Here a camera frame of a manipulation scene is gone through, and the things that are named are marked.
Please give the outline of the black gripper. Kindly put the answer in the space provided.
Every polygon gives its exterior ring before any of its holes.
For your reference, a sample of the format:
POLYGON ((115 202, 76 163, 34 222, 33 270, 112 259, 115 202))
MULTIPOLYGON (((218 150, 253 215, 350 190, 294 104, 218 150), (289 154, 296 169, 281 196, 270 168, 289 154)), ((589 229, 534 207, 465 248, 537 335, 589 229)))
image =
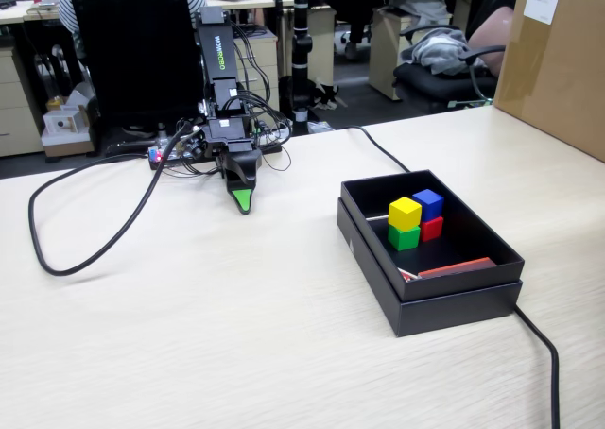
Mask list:
POLYGON ((247 133, 243 119, 210 119, 205 126, 205 157, 224 156, 224 173, 229 194, 242 215, 251 211, 262 154, 247 133))

